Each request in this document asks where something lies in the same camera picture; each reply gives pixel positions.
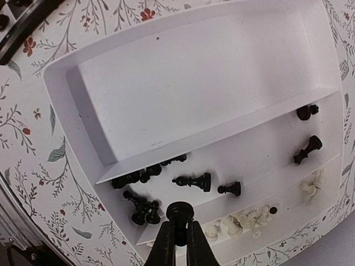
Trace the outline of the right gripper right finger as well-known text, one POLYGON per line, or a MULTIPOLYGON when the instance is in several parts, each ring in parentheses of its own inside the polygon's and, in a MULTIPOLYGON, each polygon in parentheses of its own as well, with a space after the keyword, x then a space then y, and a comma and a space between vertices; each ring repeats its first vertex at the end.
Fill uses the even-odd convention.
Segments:
POLYGON ((189 266, 219 266, 198 221, 188 222, 186 262, 189 266))

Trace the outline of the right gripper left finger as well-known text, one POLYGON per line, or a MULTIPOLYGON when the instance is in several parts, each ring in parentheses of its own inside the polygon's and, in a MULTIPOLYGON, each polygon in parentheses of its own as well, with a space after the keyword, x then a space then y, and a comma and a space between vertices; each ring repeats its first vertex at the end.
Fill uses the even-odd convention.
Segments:
POLYGON ((175 263, 175 227, 173 222, 162 223, 144 266, 173 266, 175 263))

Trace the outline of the black chess piece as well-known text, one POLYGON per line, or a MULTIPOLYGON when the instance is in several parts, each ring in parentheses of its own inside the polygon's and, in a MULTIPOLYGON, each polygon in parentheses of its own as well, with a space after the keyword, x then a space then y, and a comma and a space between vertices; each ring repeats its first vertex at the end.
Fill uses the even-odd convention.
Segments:
POLYGON ((187 202, 174 202, 166 210, 167 219, 174 224, 175 245, 187 245, 187 225, 194 217, 194 209, 187 202))

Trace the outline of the black and white chessboard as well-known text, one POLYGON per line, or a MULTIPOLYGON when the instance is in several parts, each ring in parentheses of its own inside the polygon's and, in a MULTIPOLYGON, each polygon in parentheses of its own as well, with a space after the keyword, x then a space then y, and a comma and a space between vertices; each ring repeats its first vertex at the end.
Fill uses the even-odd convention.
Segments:
POLYGON ((34 30, 61 4, 62 0, 1 1, 1 65, 7 65, 17 52, 29 57, 36 47, 34 30))

